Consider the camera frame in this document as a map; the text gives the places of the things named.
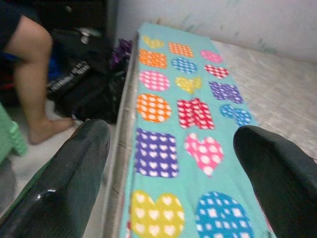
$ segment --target black bag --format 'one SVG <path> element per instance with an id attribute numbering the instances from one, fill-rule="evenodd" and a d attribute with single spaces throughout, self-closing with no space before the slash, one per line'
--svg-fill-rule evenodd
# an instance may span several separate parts
<path id="1" fill-rule="evenodd" d="M 115 123 L 126 70 L 111 73 L 98 57 L 89 59 L 80 61 L 69 73 L 50 84 L 48 98 L 55 102 L 55 111 L 66 117 Z"/>

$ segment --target green plastic stool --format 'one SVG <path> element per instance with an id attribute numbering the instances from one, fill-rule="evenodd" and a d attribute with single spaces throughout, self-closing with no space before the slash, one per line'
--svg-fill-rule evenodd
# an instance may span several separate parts
<path id="1" fill-rule="evenodd" d="M 27 145 L 18 124 L 11 120 L 0 104 L 0 164 L 12 150 L 22 156 L 27 151 Z"/>

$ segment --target pink circle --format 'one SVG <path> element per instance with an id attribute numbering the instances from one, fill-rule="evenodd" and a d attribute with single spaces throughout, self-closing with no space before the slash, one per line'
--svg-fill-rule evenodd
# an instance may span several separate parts
<path id="1" fill-rule="evenodd" d="M 222 58 L 220 55 L 211 52 L 211 51 L 201 51 L 201 55 L 202 57 L 204 57 L 205 59 L 214 62 L 214 63 L 221 63 L 222 62 Z"/>
<path id="2" fill-rule="evenodd" d="M 144 86 L 150 90 L 164 91 L 170 86 L 168 78 L 157 71 L 142 71 L 139 77 Z"/>

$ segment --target heart pattern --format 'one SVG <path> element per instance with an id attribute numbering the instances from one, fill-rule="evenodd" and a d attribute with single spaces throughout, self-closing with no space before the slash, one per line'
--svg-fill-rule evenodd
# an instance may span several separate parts
<path id="1" fill-rule="evenodd" d="M 215 67 L 211 64 L 205 65 L 205 70 L 212 74 L 213 76 L 217 77 L 218 79 L 225 78 L 229 75 L 229 71 L 224 67 Z"/>
<path id="2" fill-rule="evenodd" d="M 230 104 L 224 104 L 219 109 L 224 117 L 234 119 L 238 126 L 248 125 L 251 122 L 251 115 L 246 110 L 234 108 Z"/>
<path id="3" fill-rule="evenodd" d="M 174 58 L 172 60 L 172 65 L 178 71 L 181 71 L 183 73 L 195 73 L 197 71 L 197 65 L 183 57 Z"/>
<path id="4" fill-rule="evenodd" d="M 243 103 L 243 98 L 236 86 L 214 81 L 210 81 L 209 86 L 216 99 L 231 100 L 234 103 Z"/>
<path id="5" fill-rule="evenodd" d="M 187 57 L 194 57 L 193 51 L 190 46 L 169 42 L 169 51 L 176 55 L 183 55 Z"/>
<path id="6" fill-rule="evenodd" d="M 195 220 L 200 238 L 254 237 L 247 212 L 224 193 L 211 191 L 201 196 Z"/>
<path id="7" fill-rule="evenodd" d="M 166 55 L 161 53 L 156 53 L 156 52 L 140 49 L 139 60 L 141 63 L 148 66 L 157 67 L 157 68 L 167 67 Z"/>
<path id="8" fill-rule="evenodd" d="M 170 86 L 168 78 L 157 71 L 142 71 L 139 78 L 144 86 L 150 90 L 164 91 Z"/>
<path id="9" fill-rule="evenodd" d="M 221 145 L 210 136 L 200 142 L 195 133 L 190 133 L 185 140 L 185 149 L 209 177 L 223 159 Z"/>
<path id="10" fill-rule="evenodd" d="M 160 47 L 164 46 L 164 42 L 160 41 L 158 39 L 151 39 L 148 36 L 143 36 L 142 39 L 150 48 L 153 48 L 153 49 L 160 48 Z"/>
<path id="11" fill-rule="evenodd" d="M 137 101 L 137 111 L 144 120 L 160 123 L 171 115 L 167 101 L 154 94 L 140 94 Z"/>
<path id="12" fill-rule="evenodd" d="M 164 193 L 154 203 L 144 191 L 133 192 L 131 227 L 140 238 L 177 238 L 184 223 L 184 209 L 175 195 Z"/>
<path id="13" fill-rule="evenodd" d="M 214 123 L 206 103 L 195 98 L 190 101 L 178 100 L 179 124 L 182 128 L 188 128 L 193 125 L 200 129 L 214 129 Z"/>
<path id="14" fill-rule="evenodd" d="M 179 169 L 175 137 L 137 128 L 135 160 L 136 172 L 142 175 L 176 177 Z"/>
<path id="15" fill-rule="evenodd" d="M 201 51 L 200 54 L 202 55 L 203 58 L 214 62 L 214 63 L 221 63 L 222 62 L 222 58 L 220 55 L 211 52 L 211 51 Z"/>
<path id="16" fill-rule="evenodd" d="M 202 87 L 202 79 L 196 77 L 194 79 L 187 79 L 185 77 L 177 77 L 175 80 L 177 86 L 181 87 L 183 90 L 189 94 L 193 94 L 196 89 Z"/>

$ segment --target bare foot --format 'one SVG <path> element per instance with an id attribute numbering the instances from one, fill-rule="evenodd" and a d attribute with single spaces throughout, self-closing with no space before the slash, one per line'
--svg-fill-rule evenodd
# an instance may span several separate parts
<path id="1" fill-rule="evenodd" d="M 70 119 L 45 120 L 36 128 L 30 128 L 29 140 L 32 145 L 39 144 L 52 136 L 72 127 L 75 122 Z"/>

